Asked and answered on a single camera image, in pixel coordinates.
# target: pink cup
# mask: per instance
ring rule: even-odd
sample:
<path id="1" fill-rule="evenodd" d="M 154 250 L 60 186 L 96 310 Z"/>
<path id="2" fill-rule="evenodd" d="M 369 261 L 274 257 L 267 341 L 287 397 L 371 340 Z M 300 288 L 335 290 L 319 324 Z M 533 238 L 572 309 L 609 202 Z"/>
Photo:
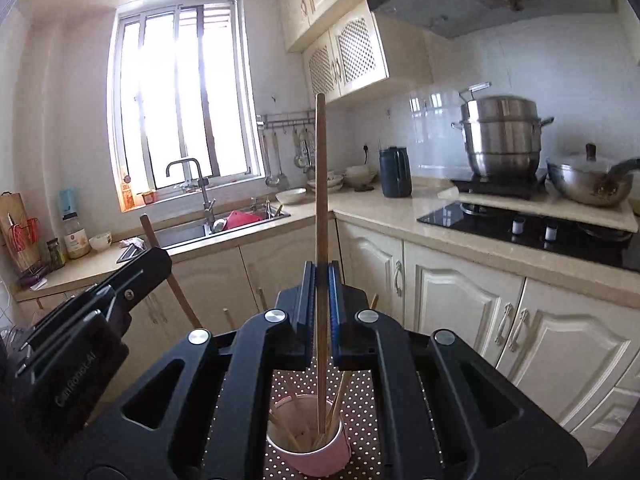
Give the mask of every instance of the pink cup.
<path id="1" fill-rule="evenodd" d="M 318 396 L 298 395 L 297 397 L 299 409 L 294 406 L 291 397 L 285 397 L 276 403 L 273 412 L 296 437 L 300 447 L 309 449 L 318 432 Z M 331 405 L 331 402 L 326 402 L 327 413 Z M 342 418 L 331 441 L 316 451 L 309 453 L 290 451 L 292 445 L 289 438 L 284 431 L 271 422 L 267 426 L 267 441 L 285 462 L 307 476 L 330 476 L 344 469 L 351 458 L 351 447 Z"/>

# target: polka dot tablecloth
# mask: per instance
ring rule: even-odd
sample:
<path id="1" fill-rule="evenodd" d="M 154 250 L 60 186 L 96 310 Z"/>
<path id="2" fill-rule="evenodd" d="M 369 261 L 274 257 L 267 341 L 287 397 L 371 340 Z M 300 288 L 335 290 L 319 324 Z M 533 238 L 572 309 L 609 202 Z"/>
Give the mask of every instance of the polka dot tablecloth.
<path id="1" fill-rule="evenodd" d="M 279 372 L 273 374 L 271 385 L 272 403 L 288 397 L 283 374 L 291 378 L 297 394 L 316 393 L 316 362 L 305 372 Z M 327 399 L 334 400 L 338 391 L 341 373 L 331 363 L 327 370 Z M 378 420 L 373 397 L 371 372 L 354 372 L 342 404 L 344 421 L 351 445 L 351 460 L 340 472 L 331 475 L 331 480 L 377 480 L 381 478 L 380 446 L 378 445 Z M 264 458 L 264 480 L 306 480 L 305 476 L 282 459 L 267 443 Z"/>

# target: kitchen faucet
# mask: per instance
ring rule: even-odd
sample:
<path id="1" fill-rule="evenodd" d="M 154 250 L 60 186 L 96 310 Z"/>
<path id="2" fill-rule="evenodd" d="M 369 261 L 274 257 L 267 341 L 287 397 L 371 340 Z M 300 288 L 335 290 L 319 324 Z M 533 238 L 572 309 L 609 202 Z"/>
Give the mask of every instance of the kitchen faucet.
<path id="1" fill-rule="evenodd" d="M 204 218 L 207 224 L 211 229 L 213 229 L 213 224 L 216 221 L 216 216 L 213 214 L 213 205 L 216 203 L 216 199 L 212 198 L 209 201 L 209 197 L 207 196 L 207 184 L 209 184 L 209 179 L 204 178 L 202 176 L 202 170 L 200 169 L 200 163 L 197 158 L 193 158 L 192 156 L 185 156 L 184 158 L 179 158 L 178 160 L 174 160 L 173 162 L 169 162 L 166 165 L 166 176 L 170 176 L 170 169 L 175 164 L 184 164 L 189 162 L 196 163 L 196 169 L 198 170 L 198 186 L 202 192 L 202 199 L 204 203 L 202 204 L 204 208 Z"/>

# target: stainless steel pot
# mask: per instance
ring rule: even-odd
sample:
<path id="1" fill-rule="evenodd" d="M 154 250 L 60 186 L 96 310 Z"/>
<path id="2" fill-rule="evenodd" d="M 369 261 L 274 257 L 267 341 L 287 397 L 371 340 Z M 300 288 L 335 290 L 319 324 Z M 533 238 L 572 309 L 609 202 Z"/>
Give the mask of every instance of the stainless steel pot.
<path id="1" fill-rule="evenodd" d="M 540 119 L 535 102 L 516 96 L 490 96 L 465 102 L 460 110 L 463 120 L 451 126 L 463 131 L 466 155 L 474 173 L 517 177 L 536 173 L 542 128 L 554 118 Z"/>
<path id="2" fill-rule="evenodd" d="M 631 192 L 634 176 L 640 170 L 640 158 L 630 158 L 617 164 L 596 158 L 596 146 L 586 145 L 586 156 L 574 155 L 547 159 L 549 179 L 567 198 L 597 207 L 614 207 Z"/>

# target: utensil rack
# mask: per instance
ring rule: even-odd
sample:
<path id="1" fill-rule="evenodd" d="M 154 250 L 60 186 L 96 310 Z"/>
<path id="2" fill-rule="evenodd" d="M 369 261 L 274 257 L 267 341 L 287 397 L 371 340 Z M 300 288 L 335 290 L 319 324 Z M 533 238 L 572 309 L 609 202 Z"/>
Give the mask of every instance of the utensil rack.
<path id="1" fill-rule="evenodd" d="M 256 115 L 255 120 L 258 124 L 258 130 L 273 130 L 291 126 L 315 126 L 316 111 L 304 110 L 288 114 L 262 114 Z"/>

